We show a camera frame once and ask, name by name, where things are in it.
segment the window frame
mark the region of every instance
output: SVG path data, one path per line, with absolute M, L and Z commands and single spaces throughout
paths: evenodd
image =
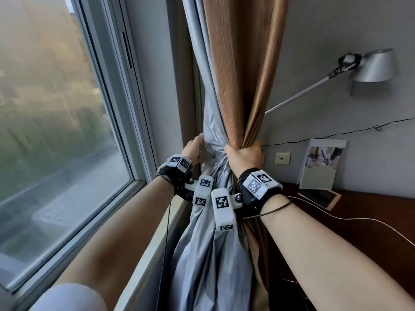
M 132 181 L 87 218 L 21 284 L 0 285 L 0 302 L 26 310 L 49 288 L 99 227 L 156 176 L 158 161 L 128 19 L 120 0 L 71 0 L 114 136 Z

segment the hand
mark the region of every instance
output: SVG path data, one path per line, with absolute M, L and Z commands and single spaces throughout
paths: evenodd
M 200 150 L 200 145 L 205 142 L 205 136 L 203 133 L 200 133 L 194 138 L 194 140 L 189 141 L 182 151 L 182 155 L 186 156 L 192 161 L 192 165 L 196 165 L 201 162 L 202 151 Z
M 262 168 L 262 155 L 259 140 L 256 140 L 252 146 L 244 149 L 234 149 L 230 145 L 225 145 L 225 151 L 228 155 L 229 166 L 237 178 L 239 178 L 247 169 L 257 167 Z

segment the brown curtain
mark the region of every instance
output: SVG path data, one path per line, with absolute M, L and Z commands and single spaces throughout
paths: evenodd
M 271 92 L 288 0 L 203 0 L 210 49 L 231 146 L 251 146 Z M 254 263 L 251 309 L 268 306 L 267 235 L 260 220 L 244 223 Z

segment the white cable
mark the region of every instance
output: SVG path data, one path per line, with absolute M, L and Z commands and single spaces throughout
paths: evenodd
M 332 215 L 332 214 L 330 214 L 330 213 L 328 213 L 328 212 L 324 211 L 324 210 L 321 208 L 321 206 L 316 206 L 316 205 L 314 205 L 314 204 L 311 204 L 309 201 L 304 200 L 303 198 L 299 198 L 299 197 L 290 197 L 290 198 L 296 198 L 296 199 L 298 199 L 298 200 L 301 200 L 301 201 L 307 202 L 308 204 L 310 204 L 310 205 L 314 206 L 316 209 L 319 209 L 319 210 L 320 210 L 320 211 L 322 211 L 323 213 L 326 213 L 327 215 L 329 215 L 329 216 L 331 216 L 331 217 L 333 217 L 333 218 L 336 218 L 336 219 L 341 219 L 341 220 L 344 220 L 344 221 L 353 221 L 353 220 L 361 220 L 361 219 L 363 219 L 363 220 L 368 220 L 368 221 L 377 221 L 377 222 L 379 222 L 379 223 L 381 223 L 381 224 L 383 224 L 383 225 L 385 225 L 385 226 L 389 227 L 391 230 L 395 231 L 398 235 L 400 235 L 402 238 L 404 238 L 404 239 L 405 239 L 406 241 L 408 241 L 408 242 L 409 242 L 412 246 L 414 246 L 414 247 L 415 247 L 415 244 L 414 244 L 411 240 L 409 240 L 407 237 L 405 237 L 404 235 L 402 235 L 402 234 L 401 234 L 399 231 L 397 231 L 395 228 L 393 228 L 393 227 L 391 227 L 390 225 L 388 225 L 388 224 L 384 223 L 383 221 L 380 221 L 380 220 L 377 220 L 377 219 L 373 219 L 373 218 L 340 218 L 340 217 L 336 217 L 336 216 L 334 216 L 334 215 Z

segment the electrical outlet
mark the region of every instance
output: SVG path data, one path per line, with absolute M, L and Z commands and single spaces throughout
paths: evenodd
M 289 165 L 291 159 L 290 152 L 276 152 L 275 153 L 275 163 L 277 165 Z

